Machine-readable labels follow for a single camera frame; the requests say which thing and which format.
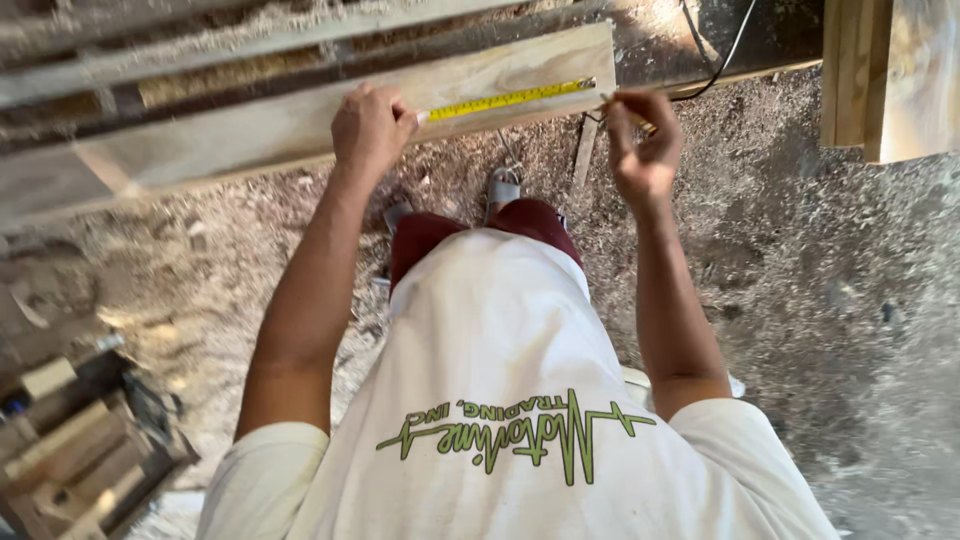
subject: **yellow measuring tape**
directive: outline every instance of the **yellow measuring tape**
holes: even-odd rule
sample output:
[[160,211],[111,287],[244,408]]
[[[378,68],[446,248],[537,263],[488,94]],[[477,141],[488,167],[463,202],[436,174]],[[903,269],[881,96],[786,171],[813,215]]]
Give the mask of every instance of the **yellow measuring tape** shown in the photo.
[[507,107],[508,105],[513,105],[516,103],[525,103],[528,101],[534,101],[534,100],[543,99],[546,97],[554,97],[554,96],[559,96],[563,94],[572,94],[574,92],[582,92],[584,90],[589,90],[591,88],[596,88],[596,87],[597,87],[596,78],[589,77],[586,79],[578,79],[576,81],[570,81],[569,83],[560,83],[558,85],[528,88],[526,90],[521,90],[519,92],[511,92],[509,94],[501,94],[493,97],[485,97],[482,99],[465,101],[464,103],[458,103],[456,105],[440,107],[439,109],[433,109],[430,112],[430,118],[428,120],[431,122],[435,122],[437,120],[444,120],[445,118],[452,118],[454,116],[470,114],[471,112],[479,112],[481,110]]

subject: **person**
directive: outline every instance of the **person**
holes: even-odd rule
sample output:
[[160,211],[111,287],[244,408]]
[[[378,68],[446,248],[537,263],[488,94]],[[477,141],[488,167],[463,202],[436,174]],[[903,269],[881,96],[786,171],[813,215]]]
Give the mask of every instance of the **person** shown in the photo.
[[[639,144],[631,113],[657,128]],[[764,414],[731,397],[672,217],[669,101],[617,92],[606,114],[656,413],[625,390],[555,210],[520,199],[475,230],[398,220],[390,333],[330,438],[362,217],[422,118],[363,84],[333,120],[336,165],[266,310],[198,538],[837,537]]]

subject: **concrete floor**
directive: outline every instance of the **concrete floor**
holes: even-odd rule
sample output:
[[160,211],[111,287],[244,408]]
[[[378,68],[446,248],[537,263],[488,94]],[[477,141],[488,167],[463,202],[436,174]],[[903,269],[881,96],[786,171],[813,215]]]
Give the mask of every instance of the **concrete floor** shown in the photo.
[[[770,417],[846,538],[955,538],[960,155],[875,167],[859,150],[821,149],[819,94],[814,68],[677,106],[687,146],[676,210],[691,272],[745,399]],[[526,193],[569,219],[621,362],[640,366],[633,222],[606,170],[605,135],[587,186],[573,189],[580,122],[505,135]],[[374,196],[355,320],[337,358],[335,422],[389,331],[385,291],[371,285],[389,254],[380,211],[402,194],[477,224],[486,175],[505,159],[496,133],[420,145]],[[180,488],[202,488],[229,445],[262,309],[327,173],[251,178],[5,237],[10,253],[77,246],[81,255],[33,250],[19,261],[28,277],[53,267],[72,277],[33,280],[35,292],[95,299],[127,353],[183,396],[184,428],[204,460]],[[160,510],[134,536],[189,536],[189,508]]]

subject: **maroon shorts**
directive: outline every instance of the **maroon shorts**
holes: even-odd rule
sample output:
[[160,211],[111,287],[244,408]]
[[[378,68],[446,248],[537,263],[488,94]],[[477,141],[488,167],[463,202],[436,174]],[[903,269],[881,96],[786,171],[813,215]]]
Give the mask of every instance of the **maroon shorts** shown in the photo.
[[[569,255],[583,268],[570,236],[557,218],[557,211],[537,199],[517,199],[507,204],[486,227],[506,233],[523,234],[550,244]],[[390,291],[420,259],[454,233],[469,229],[466,225],[433,213],[412,213],[396,224],[390,261]]]

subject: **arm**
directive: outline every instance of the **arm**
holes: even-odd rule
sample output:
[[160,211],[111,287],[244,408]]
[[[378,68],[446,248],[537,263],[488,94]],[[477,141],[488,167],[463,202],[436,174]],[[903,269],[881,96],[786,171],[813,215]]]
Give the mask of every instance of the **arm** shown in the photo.
[[235,440],[277,422],[330,434],[333,361],[349,320],[364,210],[417,126],[397,88],[363,84],[344,98],[331,127],[337,164],[264,315]]
[[[631,112],[657,127],[634,145]],[[607,110],[611,169],[636,219],[636,331],[657,413],[729,398],[730,382],[700,308],[673,222],[670,192],[684,135],[662,94],[617,92]]]

